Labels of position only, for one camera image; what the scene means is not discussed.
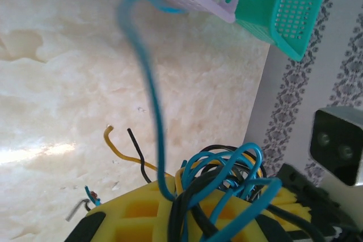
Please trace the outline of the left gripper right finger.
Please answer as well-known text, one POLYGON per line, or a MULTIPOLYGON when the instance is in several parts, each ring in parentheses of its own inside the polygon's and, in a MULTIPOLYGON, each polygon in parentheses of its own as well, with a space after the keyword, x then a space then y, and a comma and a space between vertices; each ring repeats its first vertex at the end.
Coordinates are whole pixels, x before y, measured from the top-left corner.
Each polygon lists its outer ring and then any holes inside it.
MULTIPOLYGON (((207 217, 210 217, 213 209, 224 196, 224 192, 215 190, 206 199, 200 202, 202 212, 207 217)), ((245 200, 232 196, 227 204, 222 209, 218 216, 215 226, 217 230, 223 230, 237 216, 245 211, 251 204, 245 200)), ((182 237, 182 241, 208 241, 203 235, 203 231, 195 221, 192 212, 187 212, 187 234, 182 237)), ((275 219, 272 213, 264 210, 255 219, 249 222, 243 229, 235 234, 234 237, 229 237, 224 234, 223 237, 217 238, 217 241, 292 241, 292 238, 283 229, 281 224, 275 219)))

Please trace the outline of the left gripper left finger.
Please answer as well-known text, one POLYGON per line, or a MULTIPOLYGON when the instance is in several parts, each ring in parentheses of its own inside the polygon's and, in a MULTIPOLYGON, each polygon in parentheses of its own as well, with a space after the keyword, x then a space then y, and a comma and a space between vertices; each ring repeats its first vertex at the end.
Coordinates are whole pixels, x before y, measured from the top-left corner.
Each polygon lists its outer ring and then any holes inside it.
POLYGON ((154 181, 90 210, 66 241, 167 241, 172 202, 154 181))

